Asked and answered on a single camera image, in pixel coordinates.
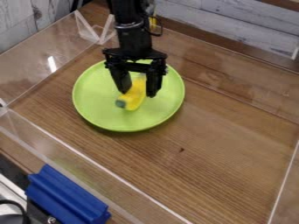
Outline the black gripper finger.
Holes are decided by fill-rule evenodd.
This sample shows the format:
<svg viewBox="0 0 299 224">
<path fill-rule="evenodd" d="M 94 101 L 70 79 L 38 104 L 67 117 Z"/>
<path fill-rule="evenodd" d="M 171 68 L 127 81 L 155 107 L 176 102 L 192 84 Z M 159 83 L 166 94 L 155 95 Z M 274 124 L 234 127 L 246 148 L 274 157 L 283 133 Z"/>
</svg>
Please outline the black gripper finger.
<svg viewBox="0 0 299 224">
<path fill-rule="evenodd" d="M 124 68 L 112 67 L 110 73 L 122 94 L 126 94 L 132 87 L 130 72 Z"/>
<path fill-rule="evenodd" d="M 163 73 L 158 68 L 151 68 L 146 73 L 146 95 L 151 98 L 156 96 L 163 85 Z"/>
</svg>

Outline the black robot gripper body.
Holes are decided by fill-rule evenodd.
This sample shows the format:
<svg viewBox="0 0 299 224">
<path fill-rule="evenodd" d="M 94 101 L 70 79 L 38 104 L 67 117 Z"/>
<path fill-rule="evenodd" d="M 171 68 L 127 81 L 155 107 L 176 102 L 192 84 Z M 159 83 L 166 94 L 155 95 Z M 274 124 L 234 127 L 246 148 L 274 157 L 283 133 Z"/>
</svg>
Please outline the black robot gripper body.
<svg viewBox="0 0 299 224">
<path fill-rule="evenodd" d="M 152 47 L 152 33 L 147 27 L 116 27 L 119 47 L 103 50 L 106 67 L 112 75 L 130 72 L 164 75 L 167 54 Z"/>
</svg>

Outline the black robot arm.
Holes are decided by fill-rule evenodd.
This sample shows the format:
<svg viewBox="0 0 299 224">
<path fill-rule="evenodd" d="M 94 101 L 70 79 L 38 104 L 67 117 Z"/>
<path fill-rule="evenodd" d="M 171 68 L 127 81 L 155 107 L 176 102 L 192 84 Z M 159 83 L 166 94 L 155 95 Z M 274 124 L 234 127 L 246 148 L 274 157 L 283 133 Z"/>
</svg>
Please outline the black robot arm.
<svg viewBox="0 0 299 224">
<path fill-rule="evenodd" d="M 116 88 L 126 94 L 132 87 L 131 72 L 146 74 L 146 95 L 155 97 L 162 89 L 166 76 L 167 54 L 152 48 L 150 17 L 152 13 L 148 0 L 107 0 L 110 12 L 115 16 L 118 48 L 106 48 L 106 68 Z"/>
</svg>

